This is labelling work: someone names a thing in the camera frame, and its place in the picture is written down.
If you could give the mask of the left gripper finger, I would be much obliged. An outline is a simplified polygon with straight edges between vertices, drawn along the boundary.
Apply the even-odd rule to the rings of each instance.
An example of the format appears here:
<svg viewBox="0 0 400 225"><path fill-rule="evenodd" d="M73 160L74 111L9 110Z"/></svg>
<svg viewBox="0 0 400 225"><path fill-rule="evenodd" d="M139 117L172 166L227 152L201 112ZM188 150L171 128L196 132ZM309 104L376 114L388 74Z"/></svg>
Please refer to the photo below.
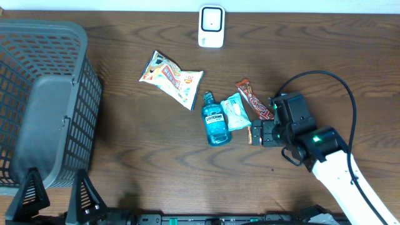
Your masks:
<svg viewBox="0 0 400 225"><path fill-rule="evenodd" d="M66 224L99 224L107 218L107 206L86 170L77 170L71 191Z"/></svg>
<svg viewBox="0 0 400 225"><path fill-rule="evenodd" d="M5 215L6 222L34 222L39 211L50 206L46 188L36 167L29 168Z"/></svg>

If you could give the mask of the blue Listerine mouthwash bottle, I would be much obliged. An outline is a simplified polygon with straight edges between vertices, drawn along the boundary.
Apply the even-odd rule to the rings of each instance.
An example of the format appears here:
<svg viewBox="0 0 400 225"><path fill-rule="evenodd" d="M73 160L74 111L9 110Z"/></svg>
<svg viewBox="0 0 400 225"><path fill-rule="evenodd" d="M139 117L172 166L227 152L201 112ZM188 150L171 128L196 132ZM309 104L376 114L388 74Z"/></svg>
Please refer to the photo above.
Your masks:
<svg viewBox="0 0 400 225"><path fill-rule="evenodd" d="M229 143L231 132L226 124L221 104L215 101L211 91L205 92L203 99L204 106L201 109L201 117L209 145L215 147Z"/></svg>

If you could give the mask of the orange chocolate bar wrapper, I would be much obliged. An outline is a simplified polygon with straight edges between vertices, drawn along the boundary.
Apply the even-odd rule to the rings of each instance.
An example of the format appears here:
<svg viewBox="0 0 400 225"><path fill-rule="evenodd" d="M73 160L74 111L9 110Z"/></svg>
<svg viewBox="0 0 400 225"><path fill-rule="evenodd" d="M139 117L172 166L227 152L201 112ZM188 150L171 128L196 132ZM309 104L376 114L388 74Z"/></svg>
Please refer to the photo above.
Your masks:
<svg viewBox="0 0 400 225"><path fill-rule="evenodd" d="M252 107L254 112L257 114L259 119L273 120L273 113L258 99L255 95L253 88L249 79L243 79L236 83L236 87L240 94L247 101L247 103Z"/></svg>

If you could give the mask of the small orange snack packet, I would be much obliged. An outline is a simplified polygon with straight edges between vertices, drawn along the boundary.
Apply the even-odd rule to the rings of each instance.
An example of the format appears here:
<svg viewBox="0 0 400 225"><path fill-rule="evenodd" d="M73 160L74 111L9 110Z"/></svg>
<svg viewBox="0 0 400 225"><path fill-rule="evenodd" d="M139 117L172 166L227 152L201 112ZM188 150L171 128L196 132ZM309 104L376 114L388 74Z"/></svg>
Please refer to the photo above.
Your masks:
<svg viewBox="0 0 400 225"><path fill-rule="evenodd" d="M248 126L247 130L248 130L248 143L250 145L252 145L253 144L253 137L252 137L252 132L251 132L251 126Z"/></svg>

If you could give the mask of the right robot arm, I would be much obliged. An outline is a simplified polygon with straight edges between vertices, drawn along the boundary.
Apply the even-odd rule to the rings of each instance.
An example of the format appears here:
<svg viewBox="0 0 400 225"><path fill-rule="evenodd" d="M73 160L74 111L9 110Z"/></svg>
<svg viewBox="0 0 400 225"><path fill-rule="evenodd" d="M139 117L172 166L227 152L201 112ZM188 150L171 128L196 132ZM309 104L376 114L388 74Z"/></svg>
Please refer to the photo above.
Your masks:
<svg viewBox="0 0 400 225"><path fill-rule="evenodd" d="M327 188L351 224L398 224L357 166L350 147L330 126L318 127L298 92L272 100L273 120L254 120L251 144L280 147Z"/></svg>

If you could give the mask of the yellow snack chip bag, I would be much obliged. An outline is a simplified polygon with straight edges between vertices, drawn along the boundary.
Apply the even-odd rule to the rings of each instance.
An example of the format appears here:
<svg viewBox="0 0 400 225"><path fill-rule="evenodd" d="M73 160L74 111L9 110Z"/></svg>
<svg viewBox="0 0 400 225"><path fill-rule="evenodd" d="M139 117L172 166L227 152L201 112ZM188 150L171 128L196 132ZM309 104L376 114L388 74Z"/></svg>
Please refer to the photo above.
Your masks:
<svg viewBox="0 0 400 225"><path fill-rule="evenodd" d="M192 111L203 75L204 71L182 71L175 62L160 52L154 51L141 74L139 82L158 87Z"/></svg>

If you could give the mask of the mint green snack packet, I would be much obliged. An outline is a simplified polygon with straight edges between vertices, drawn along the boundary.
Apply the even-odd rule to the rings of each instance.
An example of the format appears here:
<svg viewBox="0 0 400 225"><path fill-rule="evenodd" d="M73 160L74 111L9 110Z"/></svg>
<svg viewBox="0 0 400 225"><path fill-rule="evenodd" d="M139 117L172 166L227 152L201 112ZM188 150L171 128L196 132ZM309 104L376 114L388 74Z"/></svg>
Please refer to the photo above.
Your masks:
<svg viewBox="0 0 400 225"><path fill-rule="evenodd" d="M243 106L241 95L238 92L221 101L221 106L227 117L229 131L243 129L251 125L251 121Z"/></svg>

